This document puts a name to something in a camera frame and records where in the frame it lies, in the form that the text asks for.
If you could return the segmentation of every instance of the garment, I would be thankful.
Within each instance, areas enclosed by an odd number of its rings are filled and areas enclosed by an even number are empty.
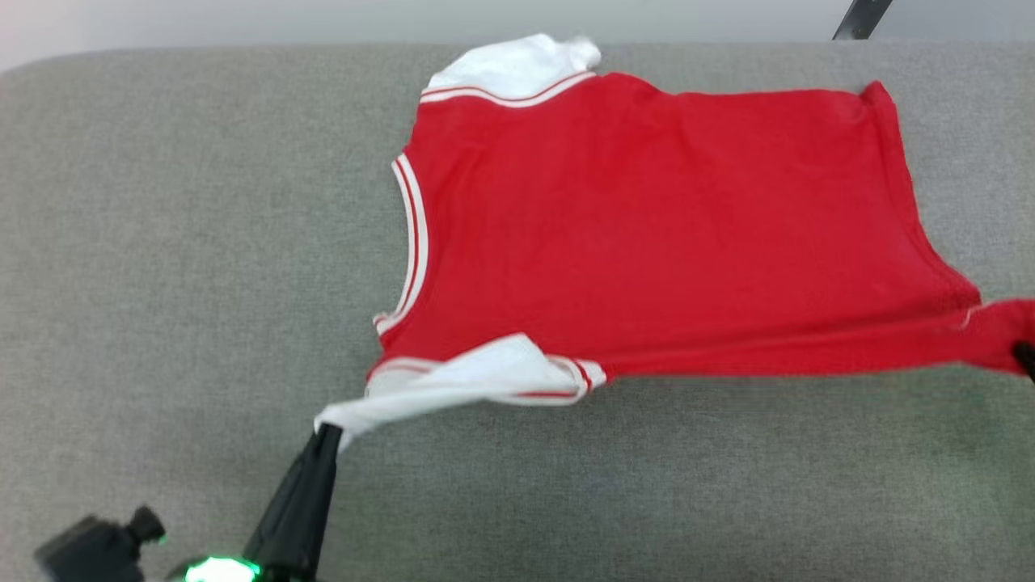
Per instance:
[[[586,39],[471,51],[392,168],[409,224],[372,394],[524,333],[585,389],[631,374],[1019,373],[1035,300],[982,304],[919,222],[880,83],[671,94]]]

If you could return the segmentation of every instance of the green light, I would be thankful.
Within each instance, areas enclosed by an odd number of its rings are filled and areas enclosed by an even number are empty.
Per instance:
[[[259,566],[234,558],[208,558],[193,565],[183,582],[252,582],[259,576]]]

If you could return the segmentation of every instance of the red fabric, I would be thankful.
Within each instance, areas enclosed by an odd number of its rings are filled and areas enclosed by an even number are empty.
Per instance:
[[[524,331],[642,374],[1019,372],[1035,301],[980,307],[927,241],[880,83],[669,94],[594,77],[523,109],[422,104],[426,278],[382,361]]]

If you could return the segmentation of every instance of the gray fabric surface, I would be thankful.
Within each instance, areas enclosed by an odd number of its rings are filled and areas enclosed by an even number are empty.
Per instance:
[[[147,501],[146,553],[239,551],[315,412],[362,394],[405,269],[389,161],[448,47],[94,54],[0,77],[0,578]],[[928,234],[1035,295],[1035,46],[604,48],[678,90],[900,107]],[[630,379],[481,405],[343,458],[321,574],[455,580],[1032,580],[1035,390],[964,367]]]

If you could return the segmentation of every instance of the red and white striped trim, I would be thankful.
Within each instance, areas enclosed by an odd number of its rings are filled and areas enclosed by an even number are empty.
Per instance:
[[[398,304],[392,313],[381,313],[374,317],[374,326],[378,333],[391,329],[413,309],[413,303],[420,294],[427,275],[427,217],[424,215],[424,200],[420,195],[420,184],[413,173],[413,167],[406,154],[401,154],[392,163],[392,172],[403,193],[403,204],[406,206],[407,253],[406,283]]]
[[[587,70],[584,72],[576,72],[575,75],[565,77],[557,83],[554,83],[550,87],[546,87],[538,93],[522,98],[507,98],[495,95],[485,89],[480,87],[475,87],[471,85],[459,86],[459,87],[442,87],[436,89],[424,89],[420,93],[420,103],[430,104],[444,101],[446,99],[451,99],[453,97],[479,97],[493,101],[496,105],[503,107],[512,108],[524,108],[539,105],[543,101],[552,99],[559,95],[560,93],[574,87],[575,85],[582,83],[583,81],[589,79],[590,77],[596,77],[596,74]]]
[[[608,375],[603,372],[600,365],[595,361],[559,355],[548,355],[546,359],[571,376],[571,379],[575,384],[574,392],[544,390],[525,392],[513,397],[499,397],[494,398],[493,400],[504,404],[525,406],[564,406],[582,400],[583,397],[593,391],[593,388],[601,386],[608,381]],[[367,390],[369,390],[371,384],[374,384],[375,379],[379,376],[391,376],[394,373],[398,374],[398,377],[390,380],[390,383],[394,383],[395,381],[411,381],[422,374],[433,372],[440,366],[442,366],[441,361],[432,359],[418,357],[393,357],[389,360],[381,362],[381,365],[371,371],[369,380],[367,382]]]

